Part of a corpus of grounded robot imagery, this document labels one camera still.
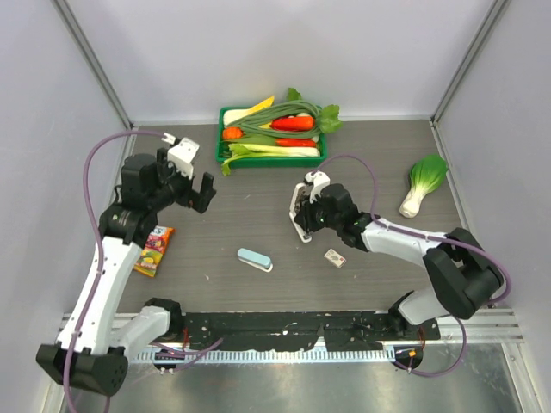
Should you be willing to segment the white stapler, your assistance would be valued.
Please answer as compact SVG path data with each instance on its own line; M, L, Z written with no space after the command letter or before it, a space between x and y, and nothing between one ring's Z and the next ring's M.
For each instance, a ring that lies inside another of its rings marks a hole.
M294 219L298 217L301 202L305 196L306 187L307 185L304 182L300 182L295 186L288 213L289 219L302 243L309 243L312 241L312 237L310 235L307 235L302 227L294 221Z

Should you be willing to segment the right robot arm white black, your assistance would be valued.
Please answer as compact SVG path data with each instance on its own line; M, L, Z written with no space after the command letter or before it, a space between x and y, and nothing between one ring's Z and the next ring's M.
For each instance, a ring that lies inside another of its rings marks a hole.
M450 315L468 320L505 284L502 271L469 231L416 232L395 225L359 211L339 183L297 184L289 217L305 243L314 232L331 229L351 248L393 256L425 269L429 287L406 293L388 311L390 332L400 340L411 338L433 318Z

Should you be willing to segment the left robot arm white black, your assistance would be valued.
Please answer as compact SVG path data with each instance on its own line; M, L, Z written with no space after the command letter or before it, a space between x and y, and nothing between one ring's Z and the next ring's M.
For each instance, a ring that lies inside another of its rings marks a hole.
M144 347L160 338L176 342L183 333L181 306L150 299L140 313L112 331L121 295L158 213L174 203L204 213L216 191L205 173L193 189L199 146L183 139L156 155L127 158L121 168L118 198L98 219L99 242L77 304L55 343L42 344L38 365L59 385L112 397L127 376L128 365Z

